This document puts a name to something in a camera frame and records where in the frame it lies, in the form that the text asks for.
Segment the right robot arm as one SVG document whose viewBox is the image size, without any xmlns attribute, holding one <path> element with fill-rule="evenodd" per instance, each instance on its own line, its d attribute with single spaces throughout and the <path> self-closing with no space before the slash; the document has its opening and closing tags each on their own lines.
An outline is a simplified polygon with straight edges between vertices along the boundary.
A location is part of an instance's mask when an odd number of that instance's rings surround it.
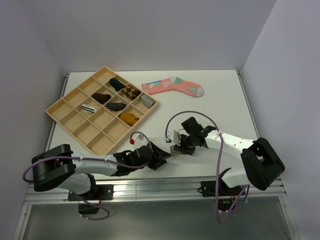
<svg viewBox="0 0 320 240">
<path fill-rule="evenodd" d="M 197 147 L 218 150 L 218 158 L 228 154 L 241 161 L 242 165 L 220 170 L 216 165 L 216 189 L 222 195 L 233 188 L 252 185 L 265 191 L 284 171 L 285 165 L 265 138 L 256 140 L 240 138 L 218 129 L 217 126 L 202 127 L 194 117 L 181 124 L 184 134 L 175 130 L 167 141 L 173 142 L 173 150 L 183 155 L 193 155 Z"/>
</svg>

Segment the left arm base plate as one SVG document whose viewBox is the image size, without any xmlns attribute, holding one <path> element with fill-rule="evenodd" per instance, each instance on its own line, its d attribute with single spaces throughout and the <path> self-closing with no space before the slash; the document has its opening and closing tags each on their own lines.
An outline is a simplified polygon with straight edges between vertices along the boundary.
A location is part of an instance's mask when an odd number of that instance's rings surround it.
<svg viewBox="0 0 320 240">
<path fill-rule="evenodd" d="M 113 184 L 98 184 L 91 186 L 89 191 L 77 195 L 87 201 L 109 201 L 113 199 L 113 193 Z"/>
</svg>

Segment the taupe sock with red stripes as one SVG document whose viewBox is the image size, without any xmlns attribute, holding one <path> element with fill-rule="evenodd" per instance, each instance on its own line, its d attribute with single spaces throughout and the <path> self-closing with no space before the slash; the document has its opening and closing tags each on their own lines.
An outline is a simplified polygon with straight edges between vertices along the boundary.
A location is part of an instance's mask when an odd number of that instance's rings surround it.
<svg viewBox="0 0 320 240">
<path fill-rule="evenodd" d="M 171 145 L 171 146 L 170 146 L 170 154 L 171 154 L 172 156 L 175 156 L 175 155 L 178 155 L 178 154 L 179 154 L 179 152 L 175 150 L 175 146 L 174 146 L 174 145 Z"/>
</svg>

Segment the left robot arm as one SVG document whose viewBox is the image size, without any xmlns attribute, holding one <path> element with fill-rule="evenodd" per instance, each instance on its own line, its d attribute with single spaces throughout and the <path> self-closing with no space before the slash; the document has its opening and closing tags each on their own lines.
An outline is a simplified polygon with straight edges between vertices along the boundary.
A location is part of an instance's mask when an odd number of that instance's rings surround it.
<svg viewBox="0 0 320 240">
<path fill-rule="evenodd" d="M 155 171 L 170 157 L 153 143 L 103 156 L 76 154 L 69 144 L 61 144 L 32 158 L 30 183 L 35 192 L 60 188 L 91 200 L 98 193 L 95 174 L 123 177 L 144 167 Z"/>
</svg>

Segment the white sock with black stripes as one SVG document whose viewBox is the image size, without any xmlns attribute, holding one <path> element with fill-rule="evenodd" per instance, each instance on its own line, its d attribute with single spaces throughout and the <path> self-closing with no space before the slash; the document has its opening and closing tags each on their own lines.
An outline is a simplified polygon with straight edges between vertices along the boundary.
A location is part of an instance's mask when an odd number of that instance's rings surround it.
<svg viewBox="0 0 320 240">
<path fill-rule="evenodd" d="M 94 114 L 97 111 L 97 108 L 87 104 L 82 104 L 80 108 L 88 113 Z"/>
</svg>

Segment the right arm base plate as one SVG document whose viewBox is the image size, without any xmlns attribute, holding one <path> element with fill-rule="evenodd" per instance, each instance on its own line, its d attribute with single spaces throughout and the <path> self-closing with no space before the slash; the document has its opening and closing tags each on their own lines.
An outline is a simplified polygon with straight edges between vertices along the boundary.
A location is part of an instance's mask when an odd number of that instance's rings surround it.
<svg viewBox="0 0 320 240">
<path fill-rule="evenodd" d="M 223 181 L 218 183 L 218 196 L 222 197 L 236 197 L 241 191 L 241 186 L 236 186 L 233 188 L 228 187 Z M 202 194 L 203 197 L 215 197 L 216 196 L 216 181 L 202 181 L 197 192 Z"/>
</svg>

